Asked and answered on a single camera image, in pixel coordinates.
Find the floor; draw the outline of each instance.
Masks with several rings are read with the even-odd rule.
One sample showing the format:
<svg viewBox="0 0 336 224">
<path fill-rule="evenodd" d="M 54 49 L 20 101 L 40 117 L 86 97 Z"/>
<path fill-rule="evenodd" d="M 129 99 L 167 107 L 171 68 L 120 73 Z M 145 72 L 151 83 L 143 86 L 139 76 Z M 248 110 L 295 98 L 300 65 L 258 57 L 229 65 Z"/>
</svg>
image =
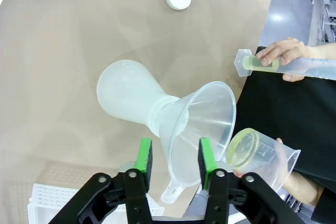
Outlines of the floor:
<svg viewBox="0 0 336 224">
<path fill-rule="evenodd" d="M 308 44 L 310 24 L 312 20 L 313 5 L 311 0 L 272 0 L 264 31 L 260 38 L 260 46 L 268 46 L 277 40 L 288 37 L 297 38 Z M 194 216 L 204 213 L 206 195 L 200 192 L 195 196 L 187 209 L 186 216 Z M 306 223 L 313 223 L 309 219 L 312 209 L 304 208 L 302 216 Z"/>
</svg>

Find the funnel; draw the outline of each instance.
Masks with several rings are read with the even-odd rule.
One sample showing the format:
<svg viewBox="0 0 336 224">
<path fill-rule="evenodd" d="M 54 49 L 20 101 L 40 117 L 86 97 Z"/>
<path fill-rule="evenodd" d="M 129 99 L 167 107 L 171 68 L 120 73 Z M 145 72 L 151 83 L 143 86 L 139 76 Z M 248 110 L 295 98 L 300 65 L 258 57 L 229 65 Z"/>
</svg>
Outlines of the funnel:
<svg viewBox="0 0 336 224">
<path fill-rule="evenodd" d="M 215 158 L 221 160 L 236 119 L 235 98 L 227 84 L 210 82 L 180 99 L 166 94 L 145 66 L 132 60 L 117 61 L 103 71 L 97 97 L 109 115 L 144 124 L 160 138 L 171 176 L 161 196 L 167 204 L 201 181 L 199 139 L 211 139 Z"/>
</svg>

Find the perforated basket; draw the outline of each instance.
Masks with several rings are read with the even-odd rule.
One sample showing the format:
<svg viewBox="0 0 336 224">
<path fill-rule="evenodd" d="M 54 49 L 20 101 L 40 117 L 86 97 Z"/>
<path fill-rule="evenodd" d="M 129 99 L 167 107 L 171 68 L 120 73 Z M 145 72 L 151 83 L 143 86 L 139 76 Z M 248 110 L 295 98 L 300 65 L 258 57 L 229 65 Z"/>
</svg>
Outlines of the perforated basket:
<svg viewBox="0 0 336 224">
<path fill-rule="evenodd" d="M 58 211 L 75 195 L 77 189 L 63 188 L 34 184 L 29 199 L 29 224 L 47 224 Z M 160 207 L 149 195 L 147 200 L 152 216 L 162 216 L 164 208 Z M 128 223 L 125 205 L 120 205 L 113 213 L 108 215 L 103 224 Z"/>
</svg>

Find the metal bolt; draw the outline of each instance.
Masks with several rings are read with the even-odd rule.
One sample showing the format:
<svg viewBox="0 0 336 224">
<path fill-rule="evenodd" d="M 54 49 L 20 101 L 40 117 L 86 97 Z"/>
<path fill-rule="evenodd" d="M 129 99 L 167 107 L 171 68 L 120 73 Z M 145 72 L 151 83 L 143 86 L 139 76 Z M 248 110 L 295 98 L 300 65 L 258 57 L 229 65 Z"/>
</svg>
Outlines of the metal bolt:
<svg viewBox="0 0 336 224">
<path fill-rule="evenodd" d="M 99 181 L 99 183 L 104 183 L 104 182 L 106 182 L 106 178 L 105 177 L 100 177 L 99 179 L 98 179 L 98 181 Z"/>
<path fill-rule="evenodd" d="M 224 176 L 225 176 L 225 173 L 224 173 L 222 170 L 218 170 L 218 171 L 216 171 L 216 175 L 217 175 L 218 177 L 224 177 Z"/>
<path fill-rule="evenodd" d="M 135 178 L 136 177 L 136 172 L 130 172 L 130 173 L 128 173 L 128 176 L 130 176 L 131 178 Z"/>
<path fill-rule="evenodd" d="M 254 181 L 254 178 L 252 176 L 247 176 L 246 177 L 246 181 L 247 182 L 253 182 Z"/>
</svg>

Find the tabletop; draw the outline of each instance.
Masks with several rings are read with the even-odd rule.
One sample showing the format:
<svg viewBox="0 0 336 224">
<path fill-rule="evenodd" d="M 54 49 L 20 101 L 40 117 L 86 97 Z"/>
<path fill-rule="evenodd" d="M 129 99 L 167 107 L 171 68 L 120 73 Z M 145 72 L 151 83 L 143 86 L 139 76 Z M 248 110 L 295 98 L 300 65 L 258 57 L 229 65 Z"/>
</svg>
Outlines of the tabletop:
<svg viewBox="0 0 336 224">
<path fill-rule="evenodd" d="M 80 188 L 94 173 L 114 176 L 153 139 L 150 195 L 181 216 L 197 186 L 172 205 L 160 140 L 144 125 L 99 106 L 96 85 L 109 64 L 144 64 L 170 95 L 224 81 L 236 99 L 245 79 L 234 58 L 255 51 L 271 0 L 192 0 L 181 11 L 165 0 L 3 0 L 0 6 L 1 223 L 27 223 L 33 183 Z"/>
</svg>

